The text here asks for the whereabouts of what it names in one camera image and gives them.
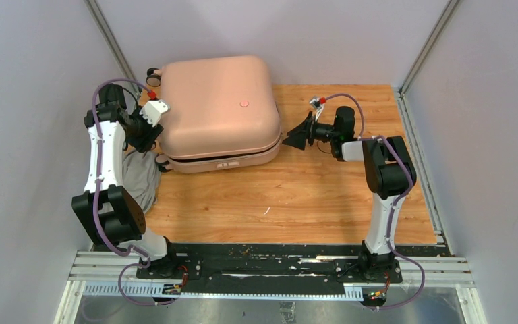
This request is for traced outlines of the pink hard-shell suitcase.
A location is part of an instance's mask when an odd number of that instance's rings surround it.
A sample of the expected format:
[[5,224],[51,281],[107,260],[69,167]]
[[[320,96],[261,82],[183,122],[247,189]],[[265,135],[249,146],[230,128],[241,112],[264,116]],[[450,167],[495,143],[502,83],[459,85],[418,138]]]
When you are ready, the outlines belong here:
[[282,142],[270,71],[254,55],[169,63],[147,72],[170,106],[160,123],[161,172],[200,173],[272,161]]

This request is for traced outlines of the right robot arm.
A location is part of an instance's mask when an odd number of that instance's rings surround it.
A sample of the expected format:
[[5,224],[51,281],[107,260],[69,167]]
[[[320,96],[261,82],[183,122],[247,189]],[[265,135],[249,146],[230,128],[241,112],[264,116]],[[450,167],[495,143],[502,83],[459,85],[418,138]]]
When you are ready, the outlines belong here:
[[304,150],[317,140],[328,142],[336,160],[363,162],[366,183],[372,193],[370,228],[356,262],[339,271],[339,275],[357,275],[373,282],[396,267],[395,227],[417,174],[403,137],[357,139],[354,126],[355,112],[348,106],[337,108],[332,124],[320,123],[309,113],[302,123],[288,131],[283,144]]

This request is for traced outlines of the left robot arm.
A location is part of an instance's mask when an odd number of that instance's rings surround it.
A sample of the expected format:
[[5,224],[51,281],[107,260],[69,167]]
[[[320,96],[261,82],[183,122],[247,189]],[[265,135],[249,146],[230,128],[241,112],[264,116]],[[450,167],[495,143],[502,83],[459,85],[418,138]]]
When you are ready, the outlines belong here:
[[124,94],[114,78],[99,85],[92,107],[84,117],[90,139],[90,167],[83,193],[71,200],[71,207],[85,232],[97,246],[120,257],[139,256],[138,267],[164,279],[181,269],[168,238],[154,233],[146,224],[141,206],[124,186],[123,148],[126,144],[140,153],[149,151],[163,131],[160,120],[170,107],[149,90],[149,100],[127,112]]

